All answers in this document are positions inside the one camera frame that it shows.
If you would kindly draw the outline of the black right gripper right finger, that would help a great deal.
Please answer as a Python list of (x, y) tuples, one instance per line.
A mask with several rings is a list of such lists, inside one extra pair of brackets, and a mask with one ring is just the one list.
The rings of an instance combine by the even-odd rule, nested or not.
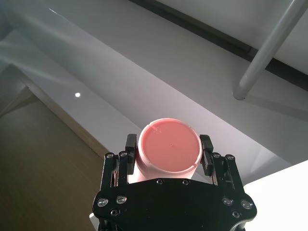
[(204, 174), (209, 176), (214, 185), (233, 190), (242, 191), (243, 184), (235, 162), (231, 154), (222, 156), (214, 152), (214, 147), (208, 135), (199, 136), (202, 144), (202, 164)]

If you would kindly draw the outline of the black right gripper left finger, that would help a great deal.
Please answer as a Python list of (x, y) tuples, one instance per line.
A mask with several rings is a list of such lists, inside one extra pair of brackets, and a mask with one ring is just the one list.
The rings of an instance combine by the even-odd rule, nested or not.
[(104, 156), (100, 190), (127, 185), (129, 175), (133, 175), (137, 153), (137, 135), (127, 136), (125, 149), (118, 154), (112, 152)]

